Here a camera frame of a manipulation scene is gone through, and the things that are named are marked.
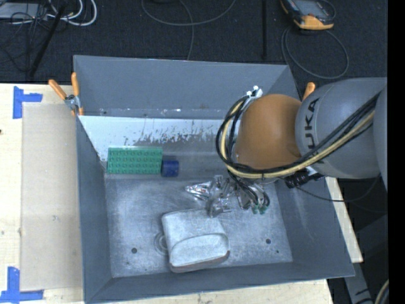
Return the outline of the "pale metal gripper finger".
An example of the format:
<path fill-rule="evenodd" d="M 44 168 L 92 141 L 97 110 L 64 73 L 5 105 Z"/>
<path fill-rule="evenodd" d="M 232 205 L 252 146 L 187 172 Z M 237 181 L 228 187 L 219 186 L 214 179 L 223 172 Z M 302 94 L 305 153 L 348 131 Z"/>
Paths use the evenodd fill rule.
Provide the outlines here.
<path fill-rule="evenodd" d="M 211 180 L 185 186 L 185 191 L 199 199 L 220 197 L 227 185 L 227 179 L 222 175 L 215 175 Z"/>
<path fill-rule="evenodd" d="M 211 198 L 208 200 L 206 210 L 209 217 L 217 217 L 222 213 L 231 212 L 232 206 L 228 198 Z"/>

